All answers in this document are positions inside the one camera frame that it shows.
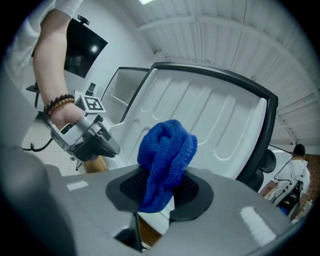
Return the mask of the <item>black mini fridge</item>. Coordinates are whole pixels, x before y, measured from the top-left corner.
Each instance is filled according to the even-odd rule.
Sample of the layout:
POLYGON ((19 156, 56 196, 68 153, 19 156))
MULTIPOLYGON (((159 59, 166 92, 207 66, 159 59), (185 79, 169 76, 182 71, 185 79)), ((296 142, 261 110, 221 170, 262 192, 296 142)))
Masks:
POLYGON ((156 124, 178 120, 197 137, 189 170, 219 188, 227 204, 258 202, 248 185, 268 148, 277 97, 256 82, 207 65, 157 62, 109 131, 117 163, 135 165, 140 143, 156 124))

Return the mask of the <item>person's left hand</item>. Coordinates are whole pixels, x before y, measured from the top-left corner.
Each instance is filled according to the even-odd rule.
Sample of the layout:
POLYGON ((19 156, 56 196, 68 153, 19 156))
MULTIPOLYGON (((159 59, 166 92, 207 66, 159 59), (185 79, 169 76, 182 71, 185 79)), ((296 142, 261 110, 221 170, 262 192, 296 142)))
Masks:
POLYGON ((67 124, 75 124, 83 117, 84 113, 74 103, 66 103, 51 114, 50 120, 53 125, 61 130, 67 124))

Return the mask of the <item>blue cleaning cloth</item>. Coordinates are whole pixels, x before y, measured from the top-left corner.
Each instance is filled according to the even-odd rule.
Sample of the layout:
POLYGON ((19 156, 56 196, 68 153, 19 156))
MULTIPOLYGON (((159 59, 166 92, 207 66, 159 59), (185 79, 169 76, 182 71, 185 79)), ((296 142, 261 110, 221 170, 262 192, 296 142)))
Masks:
POLYGON ((137 163, 149 173, 139 212, 158 213, 167 206, 197 148, 197 137, 176 119, 157 123, 148 131, 137 155, 137 163))

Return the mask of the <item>person's white shirt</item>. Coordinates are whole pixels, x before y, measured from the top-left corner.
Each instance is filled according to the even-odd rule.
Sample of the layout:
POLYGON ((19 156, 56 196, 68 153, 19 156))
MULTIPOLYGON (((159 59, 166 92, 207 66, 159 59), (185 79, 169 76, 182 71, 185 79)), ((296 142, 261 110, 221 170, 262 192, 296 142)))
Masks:
POLYGON ((73 17, 83 0, 43 0, 22 22, 8 45, 1 70, 20 86, 24 71, 41 33, 41 22, 53 9, 73 17))

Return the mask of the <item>large black monitor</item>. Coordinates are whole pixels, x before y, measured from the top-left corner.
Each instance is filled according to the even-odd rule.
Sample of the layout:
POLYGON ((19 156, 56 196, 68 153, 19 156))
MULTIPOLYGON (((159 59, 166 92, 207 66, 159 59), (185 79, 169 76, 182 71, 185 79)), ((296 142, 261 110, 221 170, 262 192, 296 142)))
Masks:
POLYGON ((108 42, 89 28, 71 19, 66 33, 67 49, 64 70, 85 78, 108 42))

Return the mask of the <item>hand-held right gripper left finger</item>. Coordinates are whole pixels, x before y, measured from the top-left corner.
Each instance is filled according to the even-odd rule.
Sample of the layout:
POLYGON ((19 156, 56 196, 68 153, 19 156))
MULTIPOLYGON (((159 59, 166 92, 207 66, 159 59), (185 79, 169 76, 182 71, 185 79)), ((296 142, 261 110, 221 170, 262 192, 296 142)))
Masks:
POLYGON ((114 238, 138 252, 143 250, 138 209, 145 197, 147 180, 148 172, 138 166, 111 180, 106 186, 106 195, 115 208, 131 213, 128 225, 114 238))

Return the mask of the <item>person's left forearm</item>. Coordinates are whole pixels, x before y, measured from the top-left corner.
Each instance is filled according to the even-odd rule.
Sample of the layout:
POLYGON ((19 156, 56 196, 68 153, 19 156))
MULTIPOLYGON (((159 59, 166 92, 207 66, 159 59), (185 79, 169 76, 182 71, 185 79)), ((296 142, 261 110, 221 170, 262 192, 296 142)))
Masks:
POLYGON ((68 93, 64 65, 67 52, 67 29, 71 17, 53 9, 40 24, 34 48, 33 71, 43 103, 68 93))

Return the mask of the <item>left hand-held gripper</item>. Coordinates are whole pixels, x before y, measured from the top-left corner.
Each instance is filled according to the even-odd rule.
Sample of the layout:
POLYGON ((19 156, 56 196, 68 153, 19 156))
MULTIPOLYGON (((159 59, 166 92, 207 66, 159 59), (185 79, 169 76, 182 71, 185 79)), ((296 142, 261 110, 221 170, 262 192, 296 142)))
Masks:
POLYGON ((64 150, 82 162, 99 156, 114 158, 120 153, 119 144, 103 125, 102 114, 106 112, 98 97, 80 94, 75 105, 83 110, 82 117, 74 124, 59 130, 50 126, 51 138, 64 150))

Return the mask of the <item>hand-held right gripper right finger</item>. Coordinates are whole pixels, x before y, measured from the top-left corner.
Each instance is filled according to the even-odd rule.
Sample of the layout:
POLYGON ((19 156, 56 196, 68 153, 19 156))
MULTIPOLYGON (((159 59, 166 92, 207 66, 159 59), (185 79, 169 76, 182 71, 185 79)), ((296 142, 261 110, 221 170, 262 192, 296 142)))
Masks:
POLYGON ((202 173, 192 167, 184 169, 180 185, 172 191, 174 209, 170 211, 170 222, 194 220, 212 204, 214 192, 211 185, 199 176, 202 173))

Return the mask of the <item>black office chair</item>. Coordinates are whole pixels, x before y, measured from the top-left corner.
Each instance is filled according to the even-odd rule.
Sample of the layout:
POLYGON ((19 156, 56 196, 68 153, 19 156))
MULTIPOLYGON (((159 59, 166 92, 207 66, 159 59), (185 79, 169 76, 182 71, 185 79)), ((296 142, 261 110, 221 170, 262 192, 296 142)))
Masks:
POLYGON ((260 159, 257 167, 248 168, 244 173, 241 173, 237 180, 247 185, 249 188, 258 192, 264 181, 264 174, 270 174, 274 171, 277 164, 275 154, 267 149, 260 159))

